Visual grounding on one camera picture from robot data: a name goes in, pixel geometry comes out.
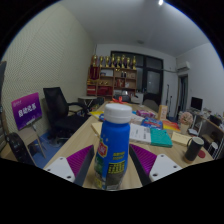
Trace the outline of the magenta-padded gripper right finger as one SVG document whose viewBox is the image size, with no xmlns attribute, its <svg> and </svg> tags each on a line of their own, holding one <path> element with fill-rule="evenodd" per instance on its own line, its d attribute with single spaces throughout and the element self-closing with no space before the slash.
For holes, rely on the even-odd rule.
<svg viewBox="0 0 224 224">
<path fill-rule="evenodd" d="M 129 145 L 129 154 L 143 186 L 181 170 L 181 167 L 165 154 L 155 155 L 134 144 Z"/>
</svg>

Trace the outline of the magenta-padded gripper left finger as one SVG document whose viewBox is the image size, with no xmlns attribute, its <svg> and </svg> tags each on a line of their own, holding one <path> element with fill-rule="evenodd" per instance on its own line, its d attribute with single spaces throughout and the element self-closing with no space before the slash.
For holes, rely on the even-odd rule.
<svg viewBox="0 0 224 224">
<path fill-rule="evenodd" d="M 94 146 L 87 146 L 69 157 L 59 157 L 45 171 L 82 186 L 94 157 Z"/>
</svg>

